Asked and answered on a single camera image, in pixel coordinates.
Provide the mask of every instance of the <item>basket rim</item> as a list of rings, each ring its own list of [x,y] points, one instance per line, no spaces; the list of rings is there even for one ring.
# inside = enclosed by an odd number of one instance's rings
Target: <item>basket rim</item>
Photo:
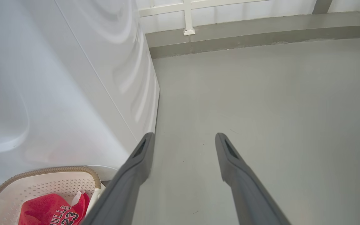
[[[92,170],[88,167],[52,167],[52,168],[44,168],[44,169],[34,170],[34,171],[30,171],[30,172],[24,172],[24,173],[21,173],[19,175],[9,178],[7,181],[5,181],[3,184],[0,185],[0,193],[8,185],[10,185],[11,183],[13,183],[14,181],[17,181],[19,179],[28,178],[28,177],[37,176],[37,175],[48,174],[48,173],[61,173],[61,172],[85,172],[85,173],[88,173],[94,178],[95,188],[101,189],[100,177],[94,170]]]

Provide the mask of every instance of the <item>gray floor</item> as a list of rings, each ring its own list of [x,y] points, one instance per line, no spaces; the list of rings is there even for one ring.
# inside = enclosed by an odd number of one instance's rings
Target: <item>gray floor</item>
[[[237,224],[217,132],[292,224],[360,224],[360,39],[167,57],[154,66],[154,162],[133,224]]]

